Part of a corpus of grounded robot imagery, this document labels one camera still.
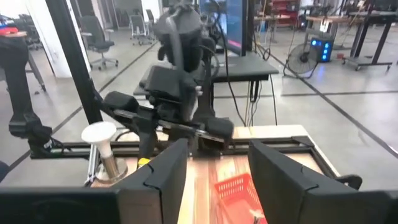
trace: office chair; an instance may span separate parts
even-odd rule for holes
[[[7,176],[10,167],[4,162],[0,161],[0,182]]]
[[[112,33],[113,30],[105,30],[105,32],[109,34],[109,40],[106,40],[104,30],[96,16],[83,16],[79,18],[79,21],[81,25],[81,35],[86,38],[88,49],[101,54],[100,59],[90,62],[90,67],[93,68],[93,64],[98,63],[98,70],[102,70],[103,66],[106,67],[106,62],[113,63],[118,67],[118,60],[114,58],[106,58],[104,56],[104,53],[108,52],[109,49],[114,46],[114,42],[110,41],[110,33]]]
[[[149,32],[149,36],[151,40],[155,40],[154,38],[154,31],[152,29],[152,26],[155,24],[155,17],[150,9],[146,9],[146,13],[148,16],[149,22],[146,22],[147,30]]]
[[[149,31],[142,15],[130,15],[129,28],[131,29],[131,40],[136,39],[139,45],[152,44]]]

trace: yellow object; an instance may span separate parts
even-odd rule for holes
[[[150,161],[150,159],[147,158],[141,158],[138,161],[138,167],[142,167],[143,165],[146,165],[148,162]]]

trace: floor fan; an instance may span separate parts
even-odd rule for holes
[[[317,53],[312,51],[310,44],[300,44],[290,51],[284,66],[284,76],[292,78],[311,78],[318,62],[316,60]],[[290,70],[294,76],[286,74],[286,68]],[[307,77],[301,77],[301,74],[311,71]]]

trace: wooden tabletop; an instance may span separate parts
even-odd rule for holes
[[[315,22],[325,21],[325,22],[335,22],[335,23],[348,23],[352,21],[352,19],[350,19],[349,17],[341,17],[341,16],[328,16],[327,18],[307,16],[305,19],[308,21],[315,21]]]
[[[261,20],[265,20],[265,21],[269,21],[269,20],[274,20],[274,19],[289,19],[290,16],[288,15],[277,15],[277,16],[254,16],[254,20],[255,21],[261,21]]]
[[[234,139],[242,138],[286,138],[291,136],[308,136],[306,130],[300,125],[286,126],[255,126],[250,128],[237,127],[234,130]],[[159,133],[160,140],[166,140],[165,134]],[[127,134],[121,141],[137,141],[135,134]],[[320,155],[335,171],[324,153],[315,146]],[[310,154],[286,154],[290,158],[303,165],[321,173],[320,168]],[[136,170],[137,159],[126,159],[129,174]],[[250,174],[247,156],[224,156],[213,159],[189,159],[187,166],[187,177],[182,197],[178,223],[223,223],[233,224],[230,220],[239,220],[239,223],[252,223],[253,217],[245,217],[243,213],[256,213],[256,211],[243,211],[240,213],[228,213],[236,204],[220,203],[220,196],[216,191],[215,184],[237,177],[242,174]],[[108,187],[98,182],[92,187]]]
[[[26,37],[26,32],[25,31],[20,31],[20,32],[17,32],[17,33],[14,33],[14,34],[7,34],[7,35],[4,35],[5,37]]]

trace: red plastic basket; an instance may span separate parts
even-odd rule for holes
[[[262,207],[250,174],[239,175],[215,184],[229,224],[255,223],[253,212],[261,213]],[[264,215],[258,217],[257,224],[267,224]]]

